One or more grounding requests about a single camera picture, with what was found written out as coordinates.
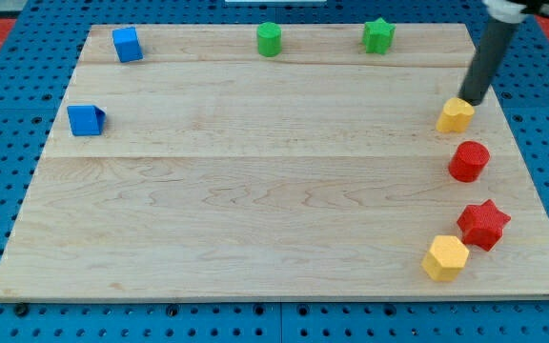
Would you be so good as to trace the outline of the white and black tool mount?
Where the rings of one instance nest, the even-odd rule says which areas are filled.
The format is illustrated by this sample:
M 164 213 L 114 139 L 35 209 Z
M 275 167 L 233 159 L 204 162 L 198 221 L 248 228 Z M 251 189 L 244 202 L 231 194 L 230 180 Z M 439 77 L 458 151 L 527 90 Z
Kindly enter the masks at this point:
M 549 0 L 482 0 L 482 4 L 503 23 L 521 23 L 529 15 L 549 18 Z

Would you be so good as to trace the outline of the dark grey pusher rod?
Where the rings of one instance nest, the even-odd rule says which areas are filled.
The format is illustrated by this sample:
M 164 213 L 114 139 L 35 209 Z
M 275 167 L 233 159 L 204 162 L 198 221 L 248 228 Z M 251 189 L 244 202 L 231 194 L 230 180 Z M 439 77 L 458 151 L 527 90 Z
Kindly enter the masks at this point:
M 518 27 L 489 17 L 458 91 L 460 99 L 472 106 L 482 103 Z

